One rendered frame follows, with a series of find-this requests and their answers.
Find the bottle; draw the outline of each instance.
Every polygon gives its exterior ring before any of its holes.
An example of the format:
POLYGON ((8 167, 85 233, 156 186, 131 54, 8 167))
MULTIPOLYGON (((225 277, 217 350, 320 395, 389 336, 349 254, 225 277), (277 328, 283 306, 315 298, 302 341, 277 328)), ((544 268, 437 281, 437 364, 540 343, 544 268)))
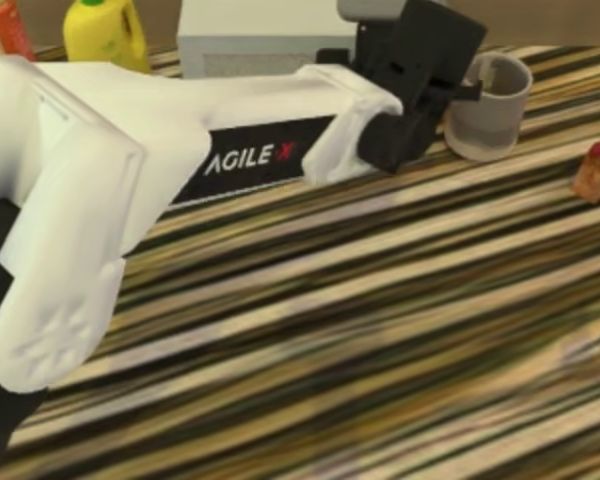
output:
POLYGON ((15 0, 0 0, 0 54, 21 55, 29 61, 35 60, 15 0))
POLYGON ((76 0, 64 20, 70 62, 111 62, 150 73, 151 64, 133 0, 76 0))

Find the table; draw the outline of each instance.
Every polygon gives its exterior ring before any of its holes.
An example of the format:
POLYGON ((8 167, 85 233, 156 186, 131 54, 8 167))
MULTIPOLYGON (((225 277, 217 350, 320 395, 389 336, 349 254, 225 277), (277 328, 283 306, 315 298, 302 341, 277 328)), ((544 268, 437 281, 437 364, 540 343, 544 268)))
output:
POLYGON ((0 479, 600 479, 600 48, 505 50, 510 159, 168 212, 0 479))

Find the cup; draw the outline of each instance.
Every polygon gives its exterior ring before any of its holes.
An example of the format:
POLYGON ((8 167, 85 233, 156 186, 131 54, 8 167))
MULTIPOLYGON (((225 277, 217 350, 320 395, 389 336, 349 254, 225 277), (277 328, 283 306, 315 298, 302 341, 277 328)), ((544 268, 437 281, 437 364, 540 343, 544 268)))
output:
POLYGON ((468 160, 500 160, 518 143, 533 74, 511 55, 487 52, 476 56, 464 83, 474 85, 478 80, 483 82, 479 101, 455 101, 449 107, 445 141, 468 160))

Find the red and orange object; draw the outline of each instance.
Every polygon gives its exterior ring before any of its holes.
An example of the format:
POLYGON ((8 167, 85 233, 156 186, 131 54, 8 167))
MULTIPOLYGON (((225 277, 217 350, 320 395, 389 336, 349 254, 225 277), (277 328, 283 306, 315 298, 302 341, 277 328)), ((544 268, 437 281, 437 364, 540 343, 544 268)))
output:
POLYGON ((35 60, 15 0, 0 0, 0 54, 21 55, 35 60))
POLYGON ((590 203, 600 201, 600 142, 584 158, 571 185, 573 192, 590 203))

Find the orange bottle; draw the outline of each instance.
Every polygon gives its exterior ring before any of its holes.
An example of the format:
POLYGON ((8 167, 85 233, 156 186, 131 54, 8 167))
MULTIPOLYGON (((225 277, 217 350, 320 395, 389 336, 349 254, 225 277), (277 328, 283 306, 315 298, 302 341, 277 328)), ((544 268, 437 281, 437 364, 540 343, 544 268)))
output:
POLYGON ((35 60, 15 0, 0 0, 0 53, 35 60))

